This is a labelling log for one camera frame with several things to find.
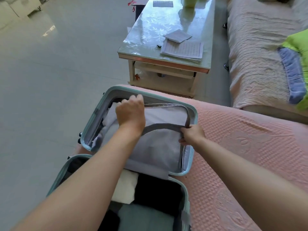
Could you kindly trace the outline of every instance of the person's left hand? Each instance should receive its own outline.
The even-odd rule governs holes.
[[[144,101],[142,95],[130,96],[129,100],[118,102],[116,107],[118,123],[142,133],[145,127]]]

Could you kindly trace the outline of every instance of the person's right arm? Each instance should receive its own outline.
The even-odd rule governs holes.
[[[206,160],[261,230],[308,230],[305,191],[207,140],[200,125],[181,131],[184,139],[179,142],[192,145]]]

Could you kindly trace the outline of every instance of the person's left arm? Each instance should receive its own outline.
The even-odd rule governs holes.
[[[119,129],[93,157],[73,173],[13,231],[97,231],[125,162],[145,126],[141,95],[118,103]]]

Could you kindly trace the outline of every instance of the forearm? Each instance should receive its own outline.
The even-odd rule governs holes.
[[[303,190],[206,139],[196,151],[263,231],[308,230]]]
[[[97,230],[140,134],[121,126],[99,152],[14,230]]]

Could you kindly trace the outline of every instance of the small orange object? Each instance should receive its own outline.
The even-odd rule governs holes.
[[[136,80],[139,80],[140,79],[139,74],[135,74],[135,78]]]

